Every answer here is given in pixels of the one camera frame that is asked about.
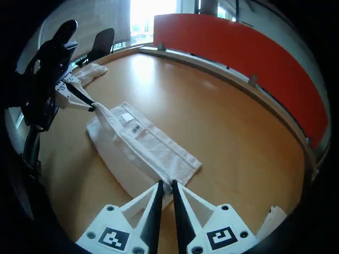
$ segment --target wooden table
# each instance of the wooden table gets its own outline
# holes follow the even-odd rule
[[[108,108],[126,101],[203,165],[187,187],[214,205],[231,204],[255,234],[270,206],[290,213],[299,202],[303,151],[258,102],[192,67],[134,54],[106,64],[87,88]],[[76,241],[108,203],[131,197],[86,133],[93,113],[60,110],[41,136],[43,179],[54,211]],[[177,251],[173,203],[162,213],[159,252]]]

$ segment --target chair backrest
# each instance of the chair backrest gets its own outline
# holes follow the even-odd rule
[[[114,40],[114,29],[108,28],[98,33],[94,39],[91,52],[87,54],[88,62],[93,62],[109,54]]]

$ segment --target red partition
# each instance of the red partition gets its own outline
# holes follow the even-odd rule
[[[154,18],[154,44],[219,62],[270,92],[297,120],[316,148],[327,127],[324,105],[302,66],[258,31],[213,16],[168,14]]]

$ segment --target black office chair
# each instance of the black office chair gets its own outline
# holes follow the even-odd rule
[[[98,33],[94,39],[92,50],[86,58],[81,59],[75,64],[82,67],[110,53],[114,40],[114,29],[107,28]]]

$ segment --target white towel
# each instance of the white towel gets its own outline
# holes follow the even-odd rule
[[[87,131],[97,151],[133,198],[155,182],[164,182],[163,208],[172,200],[170,184],[191,179],[201,163],[141,113],[124,102],[110,111],[95,104],[97,115]]]
[[[104,75],[108,69],[96,63],[90,63],[73,73],[81,81],[82,87],[87,87],[94,78]]]

